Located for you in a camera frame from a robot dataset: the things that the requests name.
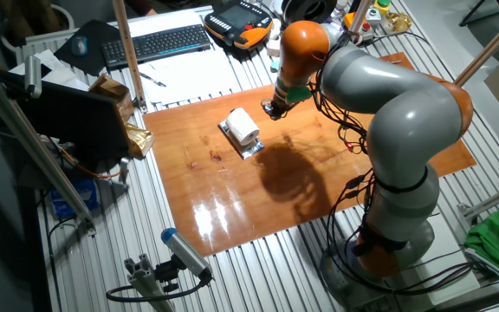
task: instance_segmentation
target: wooden board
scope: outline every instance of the wooden board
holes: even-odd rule
[[[389,60],[411,67],[403,54]],[[312,101],[272,121],[260,105],[272,94],[271,85],[144,116],[156,136],[152,148],[174,223],[204,256],[327,215],[346,182],[371,168],[366,155],[346,149],[337,124]],[[217,126],[237,107],[259,126],[265,145],[246,160]],[[354,116],[364,127],[373,118]],[[431,164],[444,176],[476,162],[459,140]],[[345,201],[339,209],[354,205]]]

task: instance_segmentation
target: black monitor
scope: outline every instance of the black monitor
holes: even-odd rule
[[[24,77],[0,71],[0,77],[24,86]],[[42,81],[38,99],[18,100],[39,134],[75,143],[89,159],[131,155],[132,143],[112,98]]]

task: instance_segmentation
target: mouse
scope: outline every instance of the mouse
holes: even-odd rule
[[[87,38],[85,36],[76,36],[70,45],[74,56],[84,56],[87,54]]]

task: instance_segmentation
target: gray robot arm segment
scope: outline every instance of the gray robot arm segment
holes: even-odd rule
[[[417,184],[426,162],[461,133],[461,113],[450,91],[426,75],[383,62],[353,45],[331,56],[321,82],[334,105],[376,114],[367,148],[375,175],[386,185]]]

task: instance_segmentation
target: keyboard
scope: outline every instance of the keyboard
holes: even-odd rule
[[[154,34],[134,37],[132,41],[138,63],[211,48],[203,25],[163,30]],[[103,43],[102,48],[108,70],[128,67],[121,40]]]

